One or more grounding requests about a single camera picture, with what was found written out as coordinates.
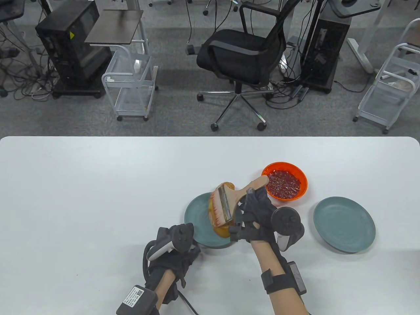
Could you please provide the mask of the person's right hand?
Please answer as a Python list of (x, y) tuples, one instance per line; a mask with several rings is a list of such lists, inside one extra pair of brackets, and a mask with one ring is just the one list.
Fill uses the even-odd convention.
[(229, 227), (232, 242), (263, 241), (274, 251), (285, 252), (305, 233), (299, 213), (289, 206), (274, 206), (265, 188), (248, 189), (240, 200), (239, 210), (242, 211), (242, 224)]

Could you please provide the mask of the person's left hand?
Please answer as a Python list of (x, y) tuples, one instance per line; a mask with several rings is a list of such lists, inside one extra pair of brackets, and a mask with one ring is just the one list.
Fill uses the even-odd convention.
[(146, 245), (143, 253), (146, 288), (155, 290), (167, 270), (173, 272), (175, 282), (180, 280), (181, 286), (185, 287), (186, 272), (201, 252), (194, 240), (194, 232), (191, 222), (158, 229), (156, 239)]

